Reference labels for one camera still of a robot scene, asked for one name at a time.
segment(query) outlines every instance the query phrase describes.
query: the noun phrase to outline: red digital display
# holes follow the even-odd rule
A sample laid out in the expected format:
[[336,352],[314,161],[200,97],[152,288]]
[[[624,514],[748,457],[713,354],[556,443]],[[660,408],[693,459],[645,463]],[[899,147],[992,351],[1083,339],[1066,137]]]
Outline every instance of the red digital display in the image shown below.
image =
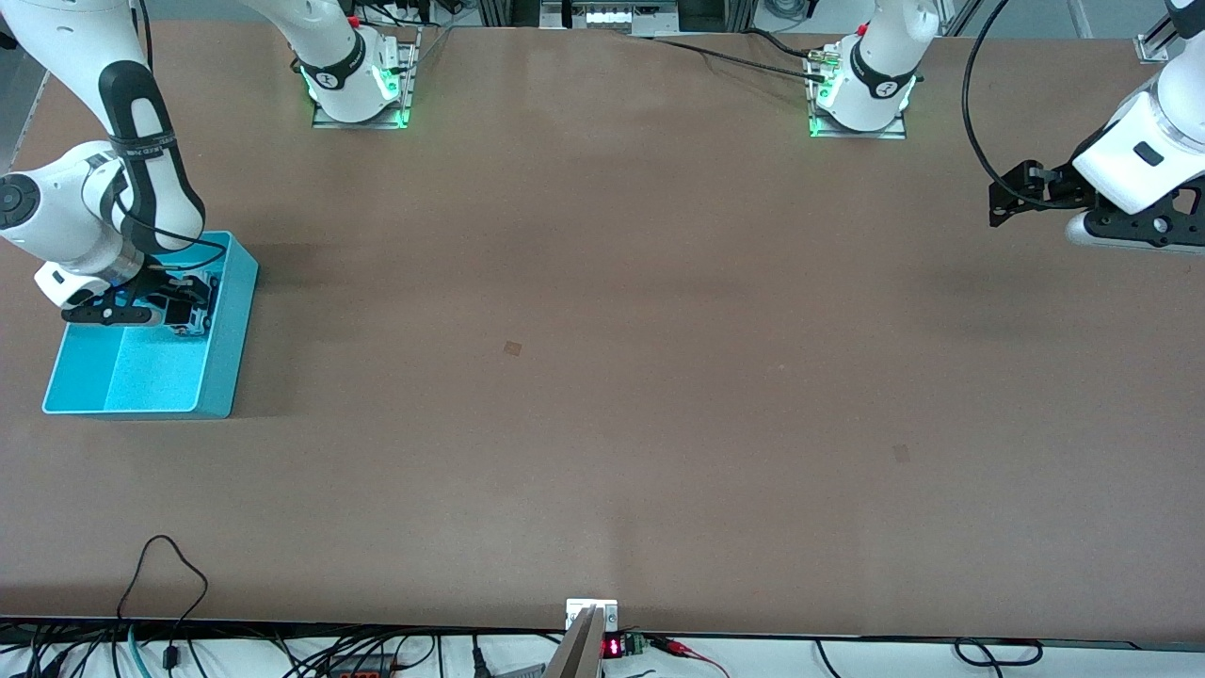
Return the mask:
[[623,655],[623,637],[605,638],[602,641],[602,659],[618,659]]

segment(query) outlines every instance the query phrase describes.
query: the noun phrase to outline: red wire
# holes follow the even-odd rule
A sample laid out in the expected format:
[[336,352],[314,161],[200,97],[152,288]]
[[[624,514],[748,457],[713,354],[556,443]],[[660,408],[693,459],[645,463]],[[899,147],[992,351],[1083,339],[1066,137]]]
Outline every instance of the red wire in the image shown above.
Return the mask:
[[701,654],[699,654],[699,653],[696,653],[694,650],[690,650],[690,654],[694,655],[690,659],[696,659],[699,661],[705,661],[705,662],[715,666],[716,668],[718,668],[719,672],[724,674],[724,678],[733,678],[731,676],[728,674],[728,670],[725,670],[723,666],[719,666],[719,662],[717,662],[715,660],[711,660],[711,659],[707,659],[707,658],[703,656]]

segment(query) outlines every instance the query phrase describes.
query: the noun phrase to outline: black strap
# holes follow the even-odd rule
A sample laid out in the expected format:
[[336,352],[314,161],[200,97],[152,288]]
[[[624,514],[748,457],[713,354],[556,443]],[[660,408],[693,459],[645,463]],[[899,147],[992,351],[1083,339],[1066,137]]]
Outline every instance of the black strap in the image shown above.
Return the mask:
[[1180,37],[1188,40],[1205,30],[1205,2],[1198,0],[1186,7],[1176,7],[1171,0],[1163,0],[1163,4],[1168,6],[1171,25],[1176,26]]
[[108,142],[113,145],[113,151],[123,158],[146,160],[158,158],[165,151],[176,146],[176,132],[169,130],[137,138],[110,136]]
[[301,67],[305,70],[306,75],[310,76],[310,81],[323,89],[342,89],[347,78],[358,71],[362,65],[364,65],[364,58],[368,55],[368,47],[364,45],[364,36],[359,31],[353,31],[355,35],[355,46],[352,47],[352,52],[343,57],[343,60],[337,64],[331,64],[329,66],[315,66],[301,61]]
[[853,49],[850,52],[850,64],[853,66],[853,75],[866,84],[866,89],[875,99],[890,99],[916,75],[916,69],[912,69],[904,75],[892,77],[868,66],[862,58],[860,40],[853,43]]

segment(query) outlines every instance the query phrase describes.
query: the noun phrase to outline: small square mark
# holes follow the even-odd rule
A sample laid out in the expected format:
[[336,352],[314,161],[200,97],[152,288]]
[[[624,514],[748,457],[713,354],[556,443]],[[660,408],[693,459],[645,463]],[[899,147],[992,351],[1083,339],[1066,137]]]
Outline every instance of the small square mark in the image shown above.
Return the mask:
[[1159,166],[1159,163],[1163,161],[1163,155],[1160,155],[1159,152],[1152,148],[1146,141],[1139,142],[1139,145],[1134,147],[1134,152],[1152,167]]

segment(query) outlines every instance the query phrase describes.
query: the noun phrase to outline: green led light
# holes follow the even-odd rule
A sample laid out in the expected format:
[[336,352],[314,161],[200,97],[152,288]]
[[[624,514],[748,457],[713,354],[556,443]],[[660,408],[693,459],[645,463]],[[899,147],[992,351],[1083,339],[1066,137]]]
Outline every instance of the green led light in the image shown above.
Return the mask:
[[395,99],[398,96],[398,76],[372,66],[372,78],[377,81],[377,87],[381,88],[382,96],[386,99]]

